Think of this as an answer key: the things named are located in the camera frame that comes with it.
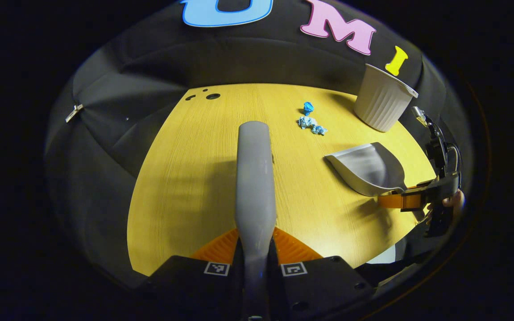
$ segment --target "ribbed paper cup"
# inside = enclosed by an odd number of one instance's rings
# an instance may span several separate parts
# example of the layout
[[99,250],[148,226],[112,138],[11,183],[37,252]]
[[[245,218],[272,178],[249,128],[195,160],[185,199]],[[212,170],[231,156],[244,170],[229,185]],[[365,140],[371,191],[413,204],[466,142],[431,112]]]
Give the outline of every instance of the ribbed paper cup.
[[366,64],[361,90],[354,104],[355,114],[380,132],[387,132],[418,93],[396,77]]

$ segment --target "gray dustpan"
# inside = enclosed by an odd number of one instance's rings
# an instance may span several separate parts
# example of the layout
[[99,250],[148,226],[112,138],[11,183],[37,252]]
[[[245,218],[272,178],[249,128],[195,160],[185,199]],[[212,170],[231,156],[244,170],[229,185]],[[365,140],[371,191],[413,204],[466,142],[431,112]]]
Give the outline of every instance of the gray dustpan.
[[366,196],[403,193],[404,168],[380,143],[364,144],[325,156],[346,183]]

